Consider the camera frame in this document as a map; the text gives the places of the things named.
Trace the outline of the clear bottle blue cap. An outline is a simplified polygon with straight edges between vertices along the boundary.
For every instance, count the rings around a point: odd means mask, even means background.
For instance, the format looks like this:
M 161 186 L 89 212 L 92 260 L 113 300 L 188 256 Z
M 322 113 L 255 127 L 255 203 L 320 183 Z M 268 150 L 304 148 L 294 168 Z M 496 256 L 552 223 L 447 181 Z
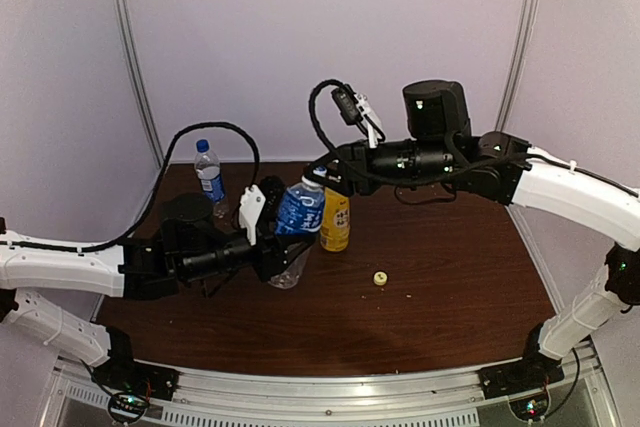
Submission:
M 224 218 L 229 212 L 228 199 L 224 186 L 221 162 L 206 139 L 196 142 L 194 169 L 200 181 L 203 194 L 213 204 L 213 214 Z

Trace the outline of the yellow drink bottle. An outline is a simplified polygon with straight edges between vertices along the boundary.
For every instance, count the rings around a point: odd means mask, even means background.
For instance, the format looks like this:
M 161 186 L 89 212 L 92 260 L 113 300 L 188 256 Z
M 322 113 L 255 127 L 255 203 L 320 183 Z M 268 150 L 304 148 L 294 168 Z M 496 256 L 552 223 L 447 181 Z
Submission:
M 325 208 L 320 229 L 320 244 L 328 252 L 342 252 L 349 244 L 350 201 L 328 188 L 325 189 Z

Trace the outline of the pale yellow bottle cap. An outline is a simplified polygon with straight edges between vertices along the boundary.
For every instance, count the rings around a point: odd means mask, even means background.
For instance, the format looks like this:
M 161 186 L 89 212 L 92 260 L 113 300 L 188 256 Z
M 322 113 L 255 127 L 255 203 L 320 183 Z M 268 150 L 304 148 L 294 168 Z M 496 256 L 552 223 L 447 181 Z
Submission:
M 388 274 L 384 271 L 378 271 L 373 275 L 373 283 L 379 287 L 385 286 L 388 279 Z

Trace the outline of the blue label bottle white cap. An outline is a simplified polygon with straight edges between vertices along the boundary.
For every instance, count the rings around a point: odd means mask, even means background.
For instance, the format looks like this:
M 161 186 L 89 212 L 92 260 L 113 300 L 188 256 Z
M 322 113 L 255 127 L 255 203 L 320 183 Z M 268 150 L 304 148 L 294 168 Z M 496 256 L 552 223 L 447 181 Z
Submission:
M 314 236 L 320 230 L 325 208 L 324 187 L 314 189 L 301 181 L 289 186 L 280 202 L 276 217 L 275 232 L 291 239 L 294 236 Z M 269 280 L 269 284 L 279 289 L 295 287 L 302 272 L 283 272 Z

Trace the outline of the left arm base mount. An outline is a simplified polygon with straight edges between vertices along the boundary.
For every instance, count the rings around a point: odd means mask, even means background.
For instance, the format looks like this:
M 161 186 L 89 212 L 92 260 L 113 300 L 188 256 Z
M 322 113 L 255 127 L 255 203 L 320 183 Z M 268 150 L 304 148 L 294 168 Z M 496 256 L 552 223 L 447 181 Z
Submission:
M 178 371 L 136 361 L 126 333 L 115 327 L 107 327 L 106 332 L 110 340 L 107 360 L 92 369 L 94 379 L 110 389 L 171 401 L 179 380 Z

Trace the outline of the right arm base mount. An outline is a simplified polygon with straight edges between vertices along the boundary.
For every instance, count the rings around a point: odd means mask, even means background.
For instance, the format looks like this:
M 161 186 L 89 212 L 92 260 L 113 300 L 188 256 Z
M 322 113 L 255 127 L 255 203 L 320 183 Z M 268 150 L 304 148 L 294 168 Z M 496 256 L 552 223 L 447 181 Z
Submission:
M 540 323 L 529 332 L 520 360 L 484 367 L 478 371 L 485 399 L 542 389 L 565 378 L 561 361 L 540 352 L 542 326 Z

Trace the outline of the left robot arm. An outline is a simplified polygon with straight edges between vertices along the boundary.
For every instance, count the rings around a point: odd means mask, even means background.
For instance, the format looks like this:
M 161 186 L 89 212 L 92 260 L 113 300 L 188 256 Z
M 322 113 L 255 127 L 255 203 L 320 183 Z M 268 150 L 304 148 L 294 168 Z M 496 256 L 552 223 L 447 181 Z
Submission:
M 1 232 L 1 322 L 25 330 L 106 375 L 123 391 L 144 380 L 127 334 L 84 321 L 43 299 L 39 289 L 76 290 L 151 301 L 180 286 L 244 267 L 260 280 L 284 272 L 315 241 L 313 231 L 277 230 L 270 203 L 257 188 L 242 198 L 240 229 L 214 225 L 213 205 L 202 194 L 182 194 L 162 206 L 150 239 L 124 238 L 110 247 L 91 243 L 46 245 L 7 229 Z

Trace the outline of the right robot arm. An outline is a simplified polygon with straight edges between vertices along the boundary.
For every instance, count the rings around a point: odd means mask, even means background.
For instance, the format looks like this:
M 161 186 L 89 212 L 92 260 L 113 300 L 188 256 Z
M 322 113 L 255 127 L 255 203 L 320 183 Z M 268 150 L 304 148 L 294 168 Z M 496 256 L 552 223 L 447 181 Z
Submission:
M 457 81 L 414 82 L 402 95 L 410 137 L 389 141 L 367 98 L 351 86 L 328 79 L 312 89 L 311 124 L 328 151 L 317 162 L 338 166 L 338 181 L 325 180 L 326 187 L 351 196 L 440 184 L 451 193 L 548 212 L 614 242 L 583 292 L 534 328 L 522 358 L 502 368 L 519 387 L 533 388 L 577 343 L 638 305 L 639 192 L 504 132 L 473 135 Z

